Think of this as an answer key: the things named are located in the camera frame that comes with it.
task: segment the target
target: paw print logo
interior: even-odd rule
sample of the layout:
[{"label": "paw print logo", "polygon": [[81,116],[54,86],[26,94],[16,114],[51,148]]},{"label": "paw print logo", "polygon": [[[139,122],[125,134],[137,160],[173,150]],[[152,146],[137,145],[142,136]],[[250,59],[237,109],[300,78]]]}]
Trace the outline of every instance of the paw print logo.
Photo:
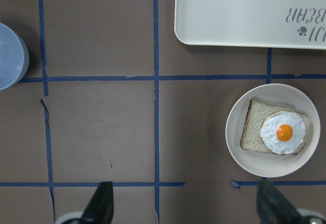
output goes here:
[{"label": "paw print logo", "polygon": [[307,32],[307,28],[305,28],[304,26],[301,26],[300,29],[297,29],[297,32],[299,32],[299,36],[305,36],[306,32]]}]

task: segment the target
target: light blue bowl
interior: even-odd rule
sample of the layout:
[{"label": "light blue bowl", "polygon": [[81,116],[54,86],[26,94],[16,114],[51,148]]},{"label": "light blue bowl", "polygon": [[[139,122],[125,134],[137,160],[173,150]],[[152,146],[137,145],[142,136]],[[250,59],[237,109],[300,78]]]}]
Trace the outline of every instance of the light blue bowl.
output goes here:
[{"label": "light blue bowl", "polygon": [[0,90],[21,80],[29,61],[29,52],[21,37],[0,23]]}]

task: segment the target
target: rectangular tray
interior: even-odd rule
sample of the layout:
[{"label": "rectangular tray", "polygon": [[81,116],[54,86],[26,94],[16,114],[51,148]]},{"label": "rectangular tray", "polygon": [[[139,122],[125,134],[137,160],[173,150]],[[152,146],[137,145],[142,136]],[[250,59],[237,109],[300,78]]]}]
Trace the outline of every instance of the rectangular tray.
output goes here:
[{"label": "rectangular tray", "polygon": [[188,45],[326,49],[326,0],[175,0]]}]

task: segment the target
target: slice of bread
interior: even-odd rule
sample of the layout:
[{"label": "slice of bread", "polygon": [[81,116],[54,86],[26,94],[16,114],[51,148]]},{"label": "slice of bread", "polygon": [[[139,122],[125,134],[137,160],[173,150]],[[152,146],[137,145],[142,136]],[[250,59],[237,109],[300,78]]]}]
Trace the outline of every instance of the slice of bread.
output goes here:
[{"label": "slice of bread", "polygon": [[262,153],[269,153],[275,154],[271,150],[269,150],[262,139],[260,138],[260,129],[263,125],[264,120],[273,113],[280,112],[280,111],[288,111],[297,113],[305,122],[306,125],[306,135],[304,137],[303,142],[299,145],[299,147],[292,153],[293,155],[298,154],[304,148],[309,134],[309,126],[310,121],[309,118],[301,113],[296,112],[291,108],[286,107],[279,107],[279,106],[272,106],[258,100],[252,99],[250,101],[246,120],[243,127],[242,137],[240,140],[240,146],[243,149],[262,152]]}]

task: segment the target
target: egg yolk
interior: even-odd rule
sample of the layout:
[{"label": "egg yolk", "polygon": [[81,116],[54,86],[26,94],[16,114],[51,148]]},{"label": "egg yolk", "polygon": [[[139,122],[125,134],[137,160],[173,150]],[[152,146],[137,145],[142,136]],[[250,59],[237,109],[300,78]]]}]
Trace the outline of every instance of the egg yolk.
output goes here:
[{"label": "egg yolk", "polygon": [[281,142],[286,142],[290,140],[292,134],[293,134],[292,127],[287,124],[281,125],[276,132],[277,139]]}]

